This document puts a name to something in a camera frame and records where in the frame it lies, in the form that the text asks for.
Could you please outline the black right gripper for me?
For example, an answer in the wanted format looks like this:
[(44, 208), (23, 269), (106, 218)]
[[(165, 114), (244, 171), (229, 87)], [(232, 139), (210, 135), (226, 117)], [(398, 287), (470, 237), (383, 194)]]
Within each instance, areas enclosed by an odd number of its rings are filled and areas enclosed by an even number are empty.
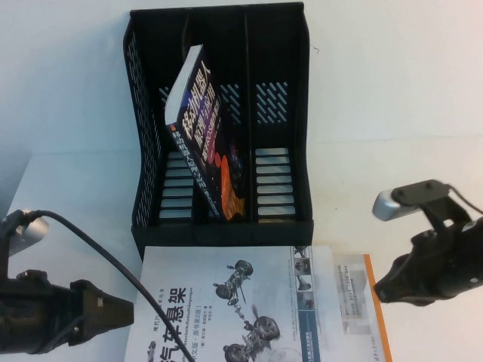
[(416, 256), (398, 256), (390, 275), (374, 285), (381, 302), (447, 300), (482, 285), (482, 219), (452, 225), (447, 233), (449, 246), (433, 230), (412, 237)]

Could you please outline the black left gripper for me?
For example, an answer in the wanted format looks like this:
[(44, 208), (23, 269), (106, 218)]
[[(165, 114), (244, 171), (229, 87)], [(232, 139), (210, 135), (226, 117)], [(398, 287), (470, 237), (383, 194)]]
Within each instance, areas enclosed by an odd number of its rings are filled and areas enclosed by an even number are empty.
[[(98, 315), (86, 318), (85, 312)], [(48, 281), (46, 272), (36, 270), (1, 278), (2, 354), (45, 354), (81, 336), (94, 338), (133, 322), (132, 302), (88, 281), (60, 287)]]

